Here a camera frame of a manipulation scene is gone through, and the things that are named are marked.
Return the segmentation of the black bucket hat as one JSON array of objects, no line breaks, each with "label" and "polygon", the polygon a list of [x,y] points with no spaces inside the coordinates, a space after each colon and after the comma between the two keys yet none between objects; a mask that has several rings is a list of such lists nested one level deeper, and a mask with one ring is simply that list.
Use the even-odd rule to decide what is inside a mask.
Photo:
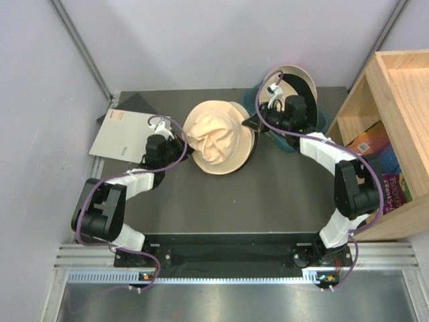
[{"label": "black bucket hat", "polygon": [[251,151],[250,151],[250,153],[249,153],[249,155],[248,155],[248,157],[247,157],[247,159],[244,161],[244,163],[240,166],[240,167],[238,167],[238,169],[236,169],[236,171],[234,171],[234,172],[238,172],[238,171],[240,171],[241,169],[243,169],[248,163],[249,163],[249,161],[250,161],[250,159],[252,158],[252,156],[254,155],[254,152],[255,152],[255,150],[256,150],[256,147],[257,147],[257,143],[258,143],[258,140],[259,140],[259,134],[257,133],[257,132],[254,132],[253,133],[253,145],[252,145],[252,147],[251,147]]}]

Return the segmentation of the cream bucket hat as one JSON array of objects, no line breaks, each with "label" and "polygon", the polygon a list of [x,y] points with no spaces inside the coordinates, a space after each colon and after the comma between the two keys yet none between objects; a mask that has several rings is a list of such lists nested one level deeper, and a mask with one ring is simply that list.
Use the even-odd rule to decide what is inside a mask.
[{"label": "cream bucket hat", "polygon": [[[229,103],[243,116],[244,120],[251,117],[249,112],[246,110],[246,108],[244,108],[241,104],[234,102],[234,101],[229,101]],[[253,133],[254,131],[252,131],[251,129],[249,129],[248,127],[244,127],[241,126],[243,129],[246,130],[246,132],[249,133],[250,137],[251,137],[251,147],[253,145]]]}]

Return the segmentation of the beige black reversible hat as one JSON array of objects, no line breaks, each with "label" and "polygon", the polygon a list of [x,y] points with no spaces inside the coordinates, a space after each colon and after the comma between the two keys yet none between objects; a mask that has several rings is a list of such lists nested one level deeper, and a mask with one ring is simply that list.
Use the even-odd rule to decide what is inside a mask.
[{"label": "beige black reversible hat", "polygon": [[244,163],[251,137],[241,126],[243,116],[228,101],[203,101],[188,114],[183,125],[192,157],[208,174],[233,173]]}]

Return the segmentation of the tan black hat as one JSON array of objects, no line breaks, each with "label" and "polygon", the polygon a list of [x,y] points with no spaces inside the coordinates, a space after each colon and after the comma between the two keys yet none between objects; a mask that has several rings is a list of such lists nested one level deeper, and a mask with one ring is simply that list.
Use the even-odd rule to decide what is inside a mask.
[{"label": "tan black hat", "polygon": [[286,64],[272,68],[265,76],[263,85],[260,85],[261,90],[258,94],[260,103],[268,102],[271,99],[267,88],[274,83],[277,83],[278,87],[283,91],[280,103],[276,103],[277,110],[284,109],[287,97],[301,96],[304,98],[308,108],[309,123],[316,127],[318,123],[318,94],[311,76],[299,66]]}]

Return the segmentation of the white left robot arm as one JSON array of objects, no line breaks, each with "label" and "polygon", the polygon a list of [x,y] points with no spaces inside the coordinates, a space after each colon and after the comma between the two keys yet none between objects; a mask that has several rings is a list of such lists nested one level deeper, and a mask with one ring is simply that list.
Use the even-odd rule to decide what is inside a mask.
[{"label": "white left robot arm", "polygon": [[129,258],[145,266],[152,250],[145,236],[124,223],[126,202],[157,188],[167,170],[185,161],[194,149],[176,134],[148,137],[145,154],[136,168],[106,179],[90,178],[82,189],[71,228],[82,245],[114,246],[129,250]]}]

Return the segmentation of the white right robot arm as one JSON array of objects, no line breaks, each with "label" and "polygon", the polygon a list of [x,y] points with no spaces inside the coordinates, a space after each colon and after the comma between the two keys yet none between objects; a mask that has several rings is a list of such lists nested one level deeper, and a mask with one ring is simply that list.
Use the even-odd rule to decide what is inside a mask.
[{"label": "white right robot arm", "polygon": [[270,99],[242,124],[258,133],[269,130],[283,134],[289,146],[317,162],[334,177],[335,210],[319,231],[314,260],[329,265],[368,216],[383,207],[381,167],[374,156],[362,157],[316,131],[317,107],[299,95],[285,101]]}]

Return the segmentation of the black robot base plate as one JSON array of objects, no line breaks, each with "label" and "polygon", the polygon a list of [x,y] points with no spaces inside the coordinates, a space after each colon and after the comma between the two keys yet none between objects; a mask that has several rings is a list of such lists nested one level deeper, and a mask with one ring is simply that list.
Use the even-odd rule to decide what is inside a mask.
[{"label": "black robot base plate", "polygon": [[348,246],[329,254],[317,233],[150,233],[143,251],[160,262],[162,278],[298,277],[304,268],[335,272],[353,260]]}]

